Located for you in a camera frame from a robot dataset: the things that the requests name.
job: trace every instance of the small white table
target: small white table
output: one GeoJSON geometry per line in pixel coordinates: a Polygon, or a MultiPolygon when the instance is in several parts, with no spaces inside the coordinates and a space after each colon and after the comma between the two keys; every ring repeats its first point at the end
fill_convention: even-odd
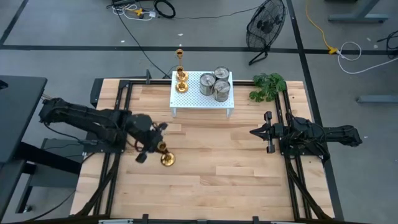
{"type": "Polygon", "coordinates": [[[177,108],[190,108],[190,109],[226,109],[226,116],[229,118],[234,110],[234,88],[232,83],[232,72],[229,72],[229,97],[224,102],[218,102],[214,99],[213,95],[205,96],[200,93],[200,76],[203,73],[213,72],[187,72],[188,78],[188,91],[185,93],[179,93],[175,89],[177,84],[177,72],[173,72],[172,86],[170,93],[170,109],[172,110],[172,116],[177,116],[177,108]]]}

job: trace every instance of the leafy plant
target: leafy plant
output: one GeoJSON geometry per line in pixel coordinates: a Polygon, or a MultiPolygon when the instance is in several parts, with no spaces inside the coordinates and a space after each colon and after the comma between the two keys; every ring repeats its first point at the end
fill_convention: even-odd
{"type": "Polygon", "coordinates": [[[250,92],[249,97],[256,102],[263,102],[264,97],[270,102],[275,99],[279,91],[286,90],[286,82],[278,73],[255,75],[253,82],[260,90],[250,92]]]}

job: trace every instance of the black cable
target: black cable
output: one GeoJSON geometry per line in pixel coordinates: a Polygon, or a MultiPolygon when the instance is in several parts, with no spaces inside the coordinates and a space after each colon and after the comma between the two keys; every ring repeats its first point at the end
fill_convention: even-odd
{"type": "Polygon", "coordinates": [[[157,13],[159,13],[159,15],[161,15],[161,16],[163,16],[163,17],[165,17],[165,18],[172,19],[172,18],[175,17],[175,9],[174,9],[174,6],[173,6],[171,3],[169,3],[168,0],[155,0],[155,1],[154,1],[154,7],[155,7],[157,13]],[[162,11],[160,11],[160,10],[157,8],[158,3],[160,3],[160,2],[166,4],[168,7],[170,7],[170,8],[173,10],[173,14],[172,14],[171,16],[170,16],[170,15],[164,14],[162,11]]]}
{"type": "Polygon", "coordinates": [[[75,144],[75,143],[70,143],[70,144],[66,144],[64,146],[55,146],[55,147],[48,147],[45,148],[43,150],[49,150],[49,149],[63,149],[64,147],[68,147],[68,146],[81,146],[82,144],[75,144]]]}
{"type": "Polygon", "coordinates": [[[69,135],[69,134],[61,133],[61,132],[59,132],[59,131],[56,131],[56,130],[50,128],[50,127],[48,126],[48,124],[46,124],[46,123],[44,123],[44,126],[45,126],[46,128],[48,128],[49,130],[51,130],[51,131],[57,133],[57,134],[60,134],[60,135],[66,136],[66,137],[70,137],[70,138],[76,139],[78,143],[81,142],[80,139],[78,139],[78,138],[75,137],[75,136],[71,136],[71,135],[69,135]]]}
{"type": "Polygon", "coordinates": [[[164,76],[162,77],[162,79],[166,79],[166,78],[172,79],[172,78],[170,77],[170,71],[171,71],[173,68],[177,67],[177,66],[178,66],[178,65],[174,65],[173,67],[171,67],[170,70],[167,72],[167,75],[164,75],[164,76]]]}
{"type": "Polygon", "coordinates": [[[142,152],[142,147],[137,146],[138,141],[136,140],[134,145],[129,142],[128,140],[126,140],[127,144],[129,144],[131,147],[133,147],[137,152],[142,152]]]}
{"type": "Polygon", "coordinates": [[[149,61],[151,64],[153,64],[153,66],[154,66],[155,68],[157,68],[159,71],[161,71],[164,75],[167,75],[165,72],[163,72],[162,69],[160,69],[154,62],[152,62],[152,61],[150,60],[150,58],[149,58],[148,55],[145,53],[144,49],[142,49],[142,47],[141,47],[141,45],[139,44],[139,42],[137,41],[137,39],[134,37],[134,35],[133,35],[133,34],[131,33],[131,31],[129,30],[129,28],[127,28],[126,24],[123,22],[122,17],[119,15],[119,13],[118,13],[118,17],[119,17],[120,21],[122,22],[124,28],[126,28],[126,30],[129,32],[130,36],[131,36],[131,37],[134,39],[134,41],[137,43],[138,47],[140,48],[140,50],[142,51],[142,53],[145,55],[145,57],[148,59],[148,61],[149,61]]]}
{"type": "MultiPolygon", "coordinates": [[[[94,155],[94,154],[95,154],[95,153],[91,153],[89,156],[87,156],[85,159],[83,159],[83,162],[82,162],[82,163],[84,163],[88,158],[90,158],[90,157],[91,157],[92,155],[94,155]]],[[[42,218],[43,216],[49,214],[50,212],[54,211],[55,209],[57,209],[57,208],[59,208],[61,205],[63,205],[75,192],[76,192],[76,190],[74,190],[69,196],[67,196],[67,197],[65,198],[65,200],[63,200],[63,201],[62,201],[61,203],[59,203],[57,206],[51,208],[50,210],[46,211],[45,213],[43,213],[43,214],[41,214],[41,215],[39,215],[39,216],[36,216],[36,217],[34,217],[34,218],[31,218],[31,219],[28,219],[28,220],[26,220],[26,221],[24,221],[24,222],[34,221],[34,220],[36,220],[36,219],[38,219],[38,218],[42,218]]]]}
{"type": "Polygon", "coordinates": [[[57,206],[51,208],[50,210],[46,211],[45,213],[43,213],[43,214],[41,214],[41,215],[39,215],[39,216],[36,216],[36,217],[34,217],[34,218],[31,218],[31,219],[28,219],[28,220],[26,220],[26,221],[24,221],[24,222],[34,221],[34,220],[36,220],[36,219],[38,219],[38,218],[42,218],[43,216],[45,216],[46,214],[48,214],[48,213],[50,213],[50,212],[52,212],[52,211],[54,211],[55,209],[59,208],[62,204],[64,204],[75,192],[76,192],[76,190],[74,190],[65,200],[63,200],[61,203],[59,203],[59,205],[57,205],[57,206]]]}
{"type": "Polygon", "coordinates": [[[387,53],[389,59],[393,59],[393,58],[395,58],[398,55],[398,46],[390,47],[390,40],[393,39],[393,38],[398,37],[397,33],[398,33],[398,30],[390,33],[386,38],[383,38],[383,39],[380,39],[380,40],[377,41],[377,42],[381,42],[381,41],[387,40],[386,41],[386,53],[387,53]]]}
{"type": "Polygon", "coordinates": [[[231,13],[231,14],[228,14],[228,15],[222,15],[222,16],[216,16],[216,17],[174,17],[174,18],[175,19],[218,19],[218,18],[221,18],[221,17],[233,16],[235,14],[242,13],[242,12],[248,12],[248,11],[257,9],[258,7],[259,6],[256,6],[256,7],[251,8],[251,9],[237,11],[237,12],[234,12],[234,13],[231,13]]]}

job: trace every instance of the wooden table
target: wooden table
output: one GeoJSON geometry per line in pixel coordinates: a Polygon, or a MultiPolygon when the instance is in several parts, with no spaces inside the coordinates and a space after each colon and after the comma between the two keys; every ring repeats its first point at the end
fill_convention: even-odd
{"type": "MultiPolygon", "coordinates": [[[[118,83],[118,79],[104,80],[98,110],[113,109],[118,83]]],[[[303,83],[287,82],[287,86],[294,116],[311,118],[303,83]]],[[[277,152],[267,154],[267,142],[249,134],[249,130],[264,124],[266,111],[271,111],[273,122],[277,122],[274,102],[249,100],[253,89],[234,87],[235,111],[230,119],[225,117],[225,110],[192,109],[181,109],[173,118],[170,85],[134,85],[129,109],[169,124],[165,142],[177,160],[173,166],[164,167],[159,154],[149,154],[144,164],[138,164],[137,152],[127,145],[121,156],[111,217],[141,218],[147,213],[154,219],[252,220],[258,216],[260,220],[294,220],[277,141],[277,152]]],[[[103,157],[96,154],[83,164],[71,214],[79,211],[96,190],[103,157]]],[[[302,156],[302,163],[308,191],[333,216],[321,161],[315,156],[302,156]]],[[[296,191],[303,217],[302,198],[296,191]]]]}

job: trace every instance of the concrete floor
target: concrete floor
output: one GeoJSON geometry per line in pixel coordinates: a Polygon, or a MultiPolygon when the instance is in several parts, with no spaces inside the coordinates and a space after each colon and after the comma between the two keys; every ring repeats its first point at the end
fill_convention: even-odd
{"type": "MultiPolygon", "coordinates": [[[[21,2],[0,0],[0,33],[6,29],[21,2]]],[[[196,17],[229,14],[258,6],[262,0],[171,2],[178,17],[196,17]]],[[[5,44],[136,46],[117,16],[105,9],[108,4],[106,0],[29,0],[5,44]]],[[[293,4],[304,47],[324,49],[319,31],[305,17],[305,1],[293,0],[293,4]]],[[[143,2],[142,5],[151,7],[152,3],[143,2]]],[[[375,44],[377,50],[384,50],[385,43],[376,43],[376,40],[397,29],[398,17],[394,13],[398,2],[381,1],[372,11],[391,16],[384,24],[331,24],[327,21],[329,14],[350,12],[355,7],[354,3],[312,0],[310,15],[324,28],[329,44],[334,47],[354,41],[366,50],[374,49],[375,44]]],[[[125,23],[143,46],[246,47],[245,27],[252,14],[245,12],[217,20],[156,18],[149,22],[125,20],[125,23]]],[[[288,16],[272,47],[297,48],[288,16]]],[[[177,64],[174,52],[152,51],[147,54],[165,72],[177,64]]],[[[234,72],[237,79],[251,79],[260,72],[278,72],[286,80],[304,81],[298,54],[270,53],[266,60],[249,67],[247,63],[253,56],[255,53],[251,52],[185,52],[184,67],[188,70],[212,70],[224,65],[234,72]]],[[[398,94],[398,62],[360,75],[348,75],[338,67],[336,55],[307,54],[307,60],[324,126],[352,124],[358,128],[364,141],[357,148],[329,144],[345,220],[394,223],[398,219],[398,195],[395,191],[398,185],[398,151],[394,141],[398,134],[394,123],[398,107],[359,105],[355,99],[365,94],[398,94]]],[[[357,62],[343,62],[343,66],[357,71],[386,60],[385,55],[364,55],[357,62]]],[[[89,105],[94,78],[144,75],[147,68],[154,78],[162,77],[138,51],[0,50],[1,75],[46,77],[49,80],[46,94],[83,105],[89,105]]],[[[45,129],[38,122],[37,113],[24,136],[25,142],[40,146],[43,138],[64,139],[45,129]]],[[[55,128],[79,138],[85,137],[83,131],[67,125],[58,124],[55,128]]],[[[34,206],[34,211],[14,214],[18,192],[21,193],[26,179],[26,176],[21,178],[2,222],[40,215],[73,191],[37,187],[28,201],[34,206]]],[[[44,218],[67,216],[71,199],[44,218]]]]}

